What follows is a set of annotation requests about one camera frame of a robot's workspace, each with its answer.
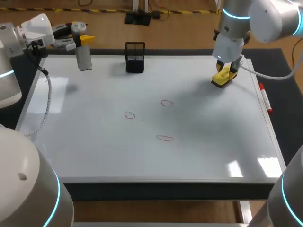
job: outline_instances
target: red drawing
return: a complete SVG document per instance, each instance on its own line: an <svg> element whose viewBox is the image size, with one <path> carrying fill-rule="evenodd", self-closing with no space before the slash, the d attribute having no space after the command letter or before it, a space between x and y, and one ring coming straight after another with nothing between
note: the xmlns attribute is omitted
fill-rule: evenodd
<svg viewBox="0 0 303 227"><path fill-rule="evenodd" d="M127 118L127 119L133 119L133 118L135 118L135 115L132 113L132 112L125 112L125 117Z"/></svg>
<svg viewBox="0 0 303 227"><path fill-rule="evenodd" d="M174 138L169 137L169 136L162 136L162 135L157 135L157 139L168 142L174 140Z"/></svg>
<svg viewBox="0 0 303 227"><path fill-rule="evenodd" d="M174 105L174 103L172 101L170 101L170 100L162 100L161 101L161 105L169 107L169 106Z"/></svg>

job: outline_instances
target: yellow sponge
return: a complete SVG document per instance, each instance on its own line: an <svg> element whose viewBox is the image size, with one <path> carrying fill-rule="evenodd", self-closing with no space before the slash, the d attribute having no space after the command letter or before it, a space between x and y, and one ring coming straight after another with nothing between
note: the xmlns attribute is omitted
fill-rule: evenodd
<svg viewBox="0 0 303 227"><path fill-rule="evenodd" d="M237 73L230 79L229 75L230 66L225 67L220 72L216 73L212 77L212 83L217 87L224 87L227 85L232 79L237 76Z"/></svg>

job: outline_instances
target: yellow and black tape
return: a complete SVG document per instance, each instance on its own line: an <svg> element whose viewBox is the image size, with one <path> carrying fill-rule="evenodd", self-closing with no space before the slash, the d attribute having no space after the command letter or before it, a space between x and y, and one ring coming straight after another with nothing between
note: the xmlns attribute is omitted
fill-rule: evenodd
<svg viewBox="0 0 303 227"><path fill-rule="evenodd" d="M131 10L121 9L76 9L76 8L13 8L13 7L0 7L0 11L75 11L75 12L87 12L87 13L127 13ZM207 14L216 13L215 11L208 10L196 10L196 11L186 11L186 10L160 10L162 14Z"/></svg>

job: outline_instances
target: black stand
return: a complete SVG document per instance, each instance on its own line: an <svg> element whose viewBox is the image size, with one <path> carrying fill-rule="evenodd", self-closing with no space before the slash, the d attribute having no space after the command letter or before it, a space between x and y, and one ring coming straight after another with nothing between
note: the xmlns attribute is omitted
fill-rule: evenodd
<svg viewBox="0 0 303 227"><path fill-rule="evenodd" d="M151 21L151 14L146 13L142 10L139 10L138 12L127 12L125 17L125 24L131 24L131 25L150 25Z"/></svg>

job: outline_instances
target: blue light ring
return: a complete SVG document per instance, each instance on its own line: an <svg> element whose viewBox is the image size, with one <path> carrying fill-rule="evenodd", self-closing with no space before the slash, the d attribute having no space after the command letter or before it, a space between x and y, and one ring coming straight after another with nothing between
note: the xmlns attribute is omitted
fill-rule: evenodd
<svg viewBox="0 0 303 227"><path fill-rule="evenodd" d="M1 77L4 77L4 76L7 76L7 75L9 75L9 74L12 74L13 72L14 72L14 70L11 70L11 71L6 72L6 73L2 73L2 74L0 74L0 78L1 78Z"/></svg>
<svg viewBox="0 0 303 227"><path fill-rule="evenodd" d="M292 214L292 216L294 217L294 219L303 227L303 222L296 216L296 214L293 212L293 210L291 209L287 199L286 199L286 196L285 196L285 193L284 193L284 184L283 184L283 181L284 181L284 174L282 176L282 195L283 195L283 199L284 199L284 202L289 210L289 212Z"/></svg>
<svg viewBox="0 0 303 227"><path fill-rule="evenodd" d="M298 27L297 27L296 31L292 34L292 35L295 35L295 34L299 31L299 28L300 28L300 26L301 26L302 16L301 16L301 12L300 12L299 6L298 6L297 4L295 4L295 3L293 3L292 1L289 1L289 0L288 0L288 2L292 3L292 4L296 7L296 9L297 9L297 11L298 11L298 15L299 15Z"/></svg>
<svg viewBox="0 0 303 227"><path fill-rule="evenodd" d="M234 18L234 19L238 19L238 20L249 20L249 17L239 17L239 16L235 16L235 15L233 15L233 14L230 14L229 12L227 12L227 11L224 9L224 7L222 7L222 11L223 11L226 15L228 15L229 17Z"/></svg>
<svg viewBox="0 0 303 227"><path fill-rule="evenodd" d="M55 173L55 175L56 175L57 183L58 183L58 196L57 196L57 201L56 201L56 204L55 204L55 206L54 206L54 208L53 208L53 211L52 211L51 215L49 216L48 220L47 220L46 223L43 225L43 227L47 227L48 224L51 222L51 220L52 220L52 218L53 218L53 216L54 216L54 214L55 214L55 212L56 212L56 210L57 210L57 208L58 208L58 204L59 204L59 199L60 199L60 182L59 182L59 178L58 178L58 176L57 176L56 173Z"/></svg>

